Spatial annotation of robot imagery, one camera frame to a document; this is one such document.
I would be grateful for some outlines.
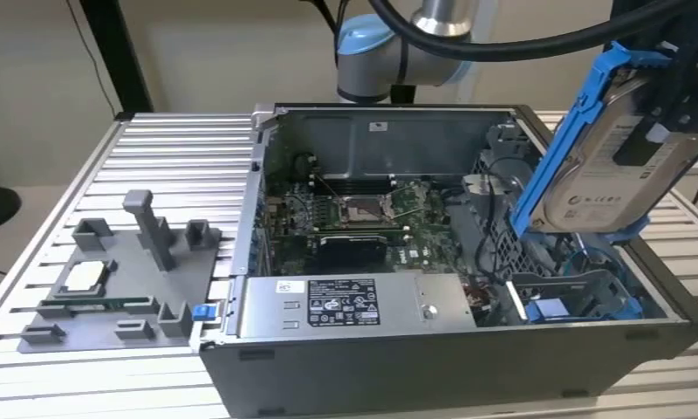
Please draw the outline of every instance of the power supply label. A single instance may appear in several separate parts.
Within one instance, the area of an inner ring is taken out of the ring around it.
[[[308,281],[308,323],[313,327],[380,325],[375,279]]]

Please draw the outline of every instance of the aluminum extrusion table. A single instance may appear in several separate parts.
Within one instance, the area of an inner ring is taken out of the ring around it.
[[[564,113],[540,113],[552,127]],[[17,353],[75,249],[80,218],[133,228],[128,189],[151,189],[156,214],[179,225],[207,218],[224,231],[209,299],[227,295],[236,225],[251,155],[249,114],[139,114],[105,135],[47,223],[0,284],[0,418],[227,417],[204,365],[188,347],[55,354]],[[642,237],[698,298],[698,210],[670,192]],[[384,418],[698,417],[698,343],[670,361],[641,365],[596,399],[435,410]]]

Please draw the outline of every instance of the hard drive label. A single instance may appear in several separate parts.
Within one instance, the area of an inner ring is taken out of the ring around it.
[[[677,148],[668,142],[644,166],[620,166],[612,157],[630,136],[641,116],[620,117],[608,131],[600,152],[591,155],[573,175],[565,176],[568,188],[556,189],[557,205],[552,204],[549,215],[560,218],[563,228],[608,228],[626,208],[636,204],[640,193],[652,176]]]
[[[308,323],[313,327],[380,325],[375,279],[308,281]]]

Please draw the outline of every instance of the gray plastic post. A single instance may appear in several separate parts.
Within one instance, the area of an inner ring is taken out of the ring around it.
[[[155,331],[152,330],[148,320],[119,320],[115,329],[116,336],[121,340],[128,339],[152,339]]]
[[[72,231],[72,238],[81,251],[103,251],[101,237],[111,237],[113,234],[104,218],[83,218]]]
[[[75,317],[67,306],[39,306],[36,312],[44,319],[71,319]]]
[[[195,320],[191,318],[191,309],[187,301],[181,305],[179,315],[171,311],[171,306],[163,303],[161,311],[159,312],[159,326],[163,334],[169,338],[183,338],[191,335],[191,329],[195,326]]]
[[[127,192],[124,197],[124,210],[135,215],[140,224],[140,239],[143,245],[151,250],[152,258],[161,271],[169,271],[176,266],[176,261],[171,255],[171,238],[161,229],[159,220],[151,208],[152,192],[149,190],[133,189]]]
[[[187,223],[184,237],[187,238],[188,249],[191,251],[196,249],[209,249],[216,245],[207,220],[191,220]]]

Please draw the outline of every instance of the black metal frame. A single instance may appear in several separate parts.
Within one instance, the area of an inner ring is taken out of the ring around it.
[[[119,0],[80,0],[124,113],[153,112]]]
[[[662,124],[670,132],[697,133],[696,112],[698,112],[698,0],[696,6],[673,22],[649,34],[654,42],[673,41],[672,63],[657,79],[656,91],[641,103],[645,116],[630,137],[620,147],[613,160],[621,166],[644,166],[661,143],[646,141],[652,127]]]

